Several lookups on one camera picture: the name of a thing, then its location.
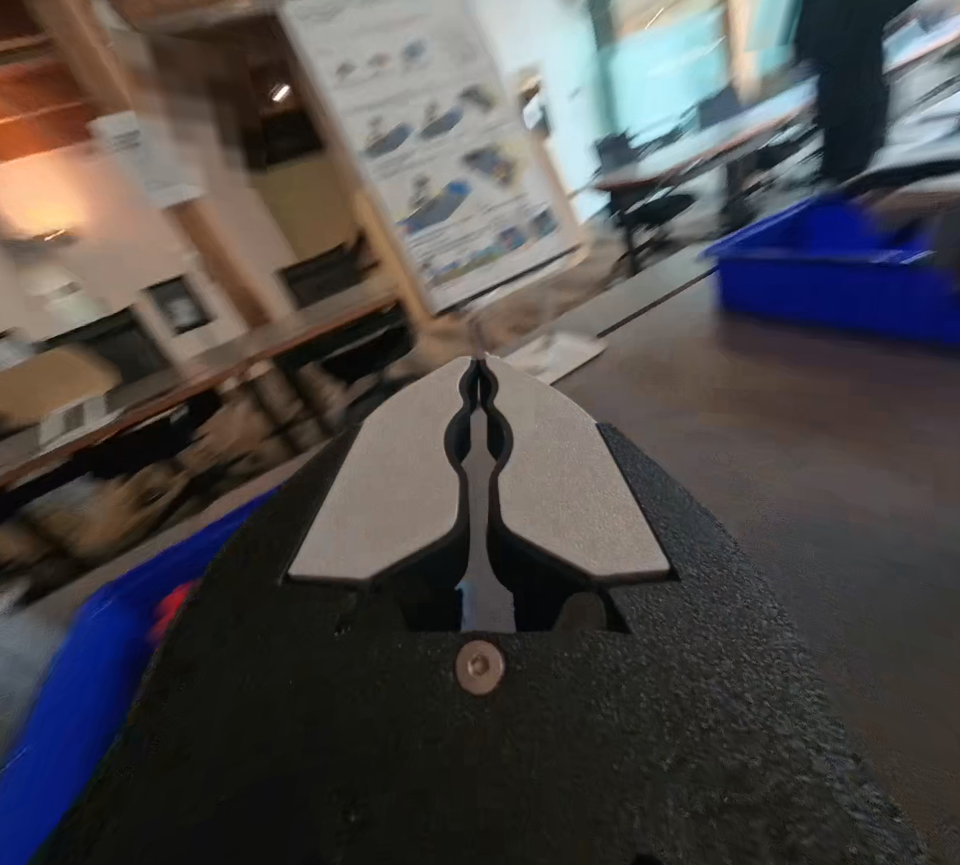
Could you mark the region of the pile of red blocks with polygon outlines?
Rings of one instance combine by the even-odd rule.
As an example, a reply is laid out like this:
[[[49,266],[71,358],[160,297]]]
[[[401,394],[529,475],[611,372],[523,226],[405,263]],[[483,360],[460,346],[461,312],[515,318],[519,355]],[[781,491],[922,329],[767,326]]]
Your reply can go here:
[[[177,585],[154,606],[150,631],[148,632],[152,648],[160,647],[168,630],[176,621],[182,607],[185,606],[198,583],[198,579],[192,579]]]

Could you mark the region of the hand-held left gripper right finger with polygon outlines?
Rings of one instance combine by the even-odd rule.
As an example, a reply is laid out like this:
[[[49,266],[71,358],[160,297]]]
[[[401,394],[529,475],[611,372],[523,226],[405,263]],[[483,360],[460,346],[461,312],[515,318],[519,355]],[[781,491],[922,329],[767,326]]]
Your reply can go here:
[[[496,459],[487,553],[499,581],[587,588],[669,577],[669,559],[598,422],[502,358],[486,358],[482,373]]]

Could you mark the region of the white paper sheet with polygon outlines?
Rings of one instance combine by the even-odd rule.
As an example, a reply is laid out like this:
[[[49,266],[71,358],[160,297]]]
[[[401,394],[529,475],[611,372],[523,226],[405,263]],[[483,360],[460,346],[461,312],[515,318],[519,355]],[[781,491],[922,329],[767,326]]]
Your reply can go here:
[[[606,342],[596,336],[550,330],[522,344],[503,360],[515,370],[553,386],[603,355],[606,347]]]

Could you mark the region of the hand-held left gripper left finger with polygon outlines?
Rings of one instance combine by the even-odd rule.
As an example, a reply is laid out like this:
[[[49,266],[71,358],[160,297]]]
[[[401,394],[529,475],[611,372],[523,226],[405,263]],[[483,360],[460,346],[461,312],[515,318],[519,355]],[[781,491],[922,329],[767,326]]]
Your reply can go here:
[[[413,575],[454,590],[470,559],[470,449],[478,363],[459,357],[360,425],[289,566],[295,581],[368,587]]]

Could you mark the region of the white wall sign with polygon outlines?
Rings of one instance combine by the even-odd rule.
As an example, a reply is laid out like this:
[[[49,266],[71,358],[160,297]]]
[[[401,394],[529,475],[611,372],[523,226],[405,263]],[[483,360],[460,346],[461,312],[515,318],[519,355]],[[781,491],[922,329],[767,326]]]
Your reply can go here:
[[[166,211],[205,196],[180,161],[171,137],[153,118],[126,110],[96,117],[87,127],[154,209]]]

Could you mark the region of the blue plastic bin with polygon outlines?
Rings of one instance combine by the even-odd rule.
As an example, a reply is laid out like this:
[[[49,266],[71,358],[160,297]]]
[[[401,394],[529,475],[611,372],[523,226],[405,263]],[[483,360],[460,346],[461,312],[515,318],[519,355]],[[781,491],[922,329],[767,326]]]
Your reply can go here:
[[[892,222],[820,195],[715,241],[702,258],[727,312],[956,352],[956,266],[938,256],[939,231],[932,214]]]

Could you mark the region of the blue bin with toy blocks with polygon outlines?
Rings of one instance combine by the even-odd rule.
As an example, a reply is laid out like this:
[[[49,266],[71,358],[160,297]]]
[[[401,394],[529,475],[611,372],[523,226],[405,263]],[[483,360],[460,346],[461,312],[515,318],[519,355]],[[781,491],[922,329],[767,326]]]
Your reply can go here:
[[[160,550],[85,599],[2,750],[1,862],[28,863],[123,726],[156,641],[162,603],[208,565],[274,490]]]

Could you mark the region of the brown office table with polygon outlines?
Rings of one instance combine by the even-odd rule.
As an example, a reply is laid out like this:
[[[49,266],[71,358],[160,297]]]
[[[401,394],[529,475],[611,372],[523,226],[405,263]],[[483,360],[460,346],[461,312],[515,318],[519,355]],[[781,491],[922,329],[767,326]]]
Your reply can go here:
[[[629,187],[676,185],[678,190],[721,170],[724,189],[714,232],[727,235],[755,215],[752,198],[772,181],[774,170],[815,135],[815,80],[806,79],[773,97],[742,106],[732,87],[696,105],[677,126],[683,136],[640,161],[589,183],[606,194]]]

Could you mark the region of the long wooden table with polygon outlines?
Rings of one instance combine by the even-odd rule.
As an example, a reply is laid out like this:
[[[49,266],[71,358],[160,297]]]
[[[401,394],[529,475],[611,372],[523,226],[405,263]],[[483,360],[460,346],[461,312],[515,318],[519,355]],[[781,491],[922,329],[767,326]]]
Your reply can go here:
[[[16,487],[86,449],[169,413],[198,394],[231,379],[245,379],[247,373],[260,363],[285,355],[296,347],[340,331],[400,302],[400,294],[394,287],[374,280],[363,282],[140,382],[119,387],[107,397],[114,417],[60,446],[41,446],[38,426],[21,431],[2,441],[1,488]]]

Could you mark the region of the large white wall poster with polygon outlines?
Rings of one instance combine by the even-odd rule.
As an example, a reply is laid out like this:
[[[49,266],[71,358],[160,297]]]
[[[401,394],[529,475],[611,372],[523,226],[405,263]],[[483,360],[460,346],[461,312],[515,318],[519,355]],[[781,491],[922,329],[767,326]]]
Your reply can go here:
[[[579,251],[470,0],[286,0],[278,17],[431,315]]]

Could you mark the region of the black office chair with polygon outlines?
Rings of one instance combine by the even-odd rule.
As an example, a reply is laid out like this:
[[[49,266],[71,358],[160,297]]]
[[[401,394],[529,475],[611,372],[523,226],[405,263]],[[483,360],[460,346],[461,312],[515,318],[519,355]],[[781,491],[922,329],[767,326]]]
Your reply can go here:
[[[626,131],[607,134],[593,144],[599,174],[610,174],[679,141],[684,129],[676,126],[655,138],[636,144]],[[698,201],[698,196],[676,184],[643,185],[608,192],[607,212],[623,238],[625,250],[613,266],[627,278],[645,268],[650,256],[679,246],[669,235],[669,225]]]

